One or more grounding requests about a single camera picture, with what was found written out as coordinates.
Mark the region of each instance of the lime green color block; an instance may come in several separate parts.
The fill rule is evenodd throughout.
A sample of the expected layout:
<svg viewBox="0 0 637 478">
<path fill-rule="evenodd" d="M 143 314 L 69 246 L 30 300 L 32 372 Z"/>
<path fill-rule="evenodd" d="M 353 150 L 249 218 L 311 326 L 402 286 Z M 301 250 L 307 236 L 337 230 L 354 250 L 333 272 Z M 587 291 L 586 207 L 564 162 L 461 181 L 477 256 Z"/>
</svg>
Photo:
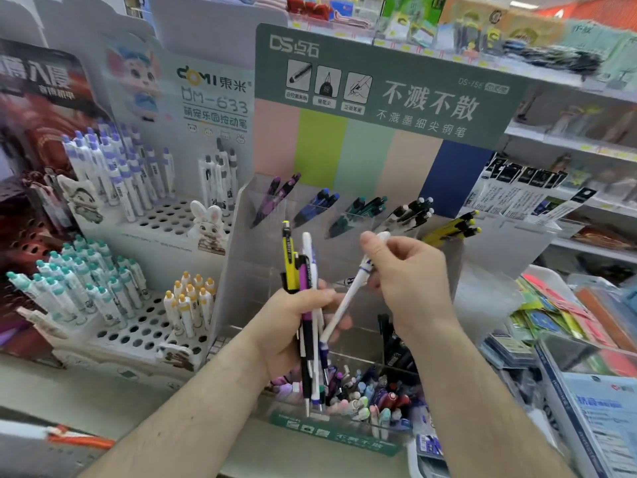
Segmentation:
<svg viewBox="0 0 637 478">
<path fill-rule="evenodd" d="M 294 172 L 310 186 L 334 185 L 347 130 L 345 117 L 301 110 L 294 154 Z"/>
</svg>

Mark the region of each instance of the acrylic pen holder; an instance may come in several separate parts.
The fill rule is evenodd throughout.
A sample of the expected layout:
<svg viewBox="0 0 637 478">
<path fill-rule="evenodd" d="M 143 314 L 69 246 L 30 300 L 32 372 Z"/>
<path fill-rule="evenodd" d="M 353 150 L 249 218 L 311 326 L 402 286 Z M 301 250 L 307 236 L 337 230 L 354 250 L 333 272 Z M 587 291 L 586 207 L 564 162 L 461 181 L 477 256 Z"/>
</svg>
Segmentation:
<svg viewBox="0 0 637 478">
<path fill-rule="evenodd" d="M 292 223 L 304 208 L 312 210 L 313 208 L 307 208 L 308 204 L 322 189 L 296 184 L 286 198 L 254 225 L 271 181 L 271 176 L 255 175 L 239 192 L 234 231 L 213 315 L 214 337 L 233 337 L 259 312 L 267 299 L 282 287 L 280 275 L 285 269 L 282 222 L 288 220 Z M 363 256 L 359 244 L 361 233 L 365 230 L 374 231 L 395 207 L 408 202 L 389 200 L 386 202 L 387 210 L 372 218 L 346 215 L 345 210 L 356 198 L 357 195 L 341 194 L 331 208 L 292 228 L 295 251 L 302 251 L 303 232 L 307 231 L 312 235 L 318 275 L 328 283 L 356 275 Z M 348 220 L 351 228 L 330 238 L 329 229 L 343 217 Z M 442 249 L 447 257 L 447 273 L 453 294 L 460 275 L 462 242 L 446 244 Z M 347 364 L 350 370 L 360 368 L 363 371 L 373 365 L 382 373 L 388 368 L 379 363 L 383 362 L 383 344 L 378 333 L 377 316 L 379 313 L 390 313 L 389 309 L 377 292 L 363 287 L 354 298 L 348 313 L 352 316 L 354 328 L 342 332 L 339 340 L 330 345 L 332 363 L 339 367 Z M 390 370 L 400 373 L 400 380 L 403 382 L 409 378 L 417 378 L 417 375 L 407 371 L 394 368 Z M 273 395 L 267 393 L 261 396 L 255 416 L 275 425 L 388 455 L 398 452 L 402 444 L 411 438 L 408 432 L 384 429 L 383 434 L 386 434 L 387 439 L 379 438 L 376 441 L 373 427 L 368 423 L 357 423 L 345 416 L 318 413 L 306 418 L 304 405 L 278 402 Z"/>
</svg>

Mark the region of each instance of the white counter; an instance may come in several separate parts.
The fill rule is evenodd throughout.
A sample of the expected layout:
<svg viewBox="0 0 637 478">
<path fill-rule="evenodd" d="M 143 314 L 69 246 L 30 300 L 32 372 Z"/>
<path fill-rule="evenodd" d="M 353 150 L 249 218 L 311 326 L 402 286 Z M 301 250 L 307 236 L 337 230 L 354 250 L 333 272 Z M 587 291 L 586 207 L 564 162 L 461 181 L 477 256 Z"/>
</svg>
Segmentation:
<svg viewBox="0 0 637 478">
<path fill-rule="evenodd" d="M 120 439 L 169 396 L 80 369 L 58 370 L 0 356 L 0 406 L 87 433 Z M 393 458 L 249 419 L 221 473 L 233 478 L 409 477 Z"/>
</svg>

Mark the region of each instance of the peach color block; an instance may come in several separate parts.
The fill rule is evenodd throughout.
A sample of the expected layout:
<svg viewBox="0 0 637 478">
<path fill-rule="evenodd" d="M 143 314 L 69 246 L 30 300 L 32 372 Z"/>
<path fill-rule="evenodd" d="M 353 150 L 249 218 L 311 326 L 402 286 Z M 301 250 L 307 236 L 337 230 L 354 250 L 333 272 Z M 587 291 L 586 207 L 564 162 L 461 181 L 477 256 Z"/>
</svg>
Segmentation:
<svg viewBox="0 0 637 478">
<path fill-rule="evenodd" d="M 254 172 L 281 176 L 287 180 L 294 172 L 296 138 L 301 109 L 255 99 Z"/>
<path fill-rule="evenodd" d="M 406 204 L 418 198 L 443 140 L 397 130 L 389 146 L 377 196 Z"/>
</svg>

